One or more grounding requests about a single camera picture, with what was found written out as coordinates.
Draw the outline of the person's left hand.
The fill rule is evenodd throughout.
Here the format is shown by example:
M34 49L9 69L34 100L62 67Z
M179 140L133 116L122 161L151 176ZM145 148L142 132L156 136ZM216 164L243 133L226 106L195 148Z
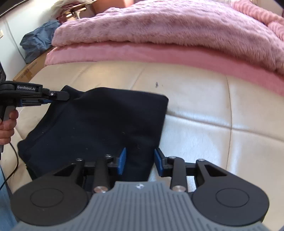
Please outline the person's left hand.
M14 129L17 124L19 113L17 110L11 111L9 119L1 121L0 125L0 145L8 144L11 141L11 137L14 135Z

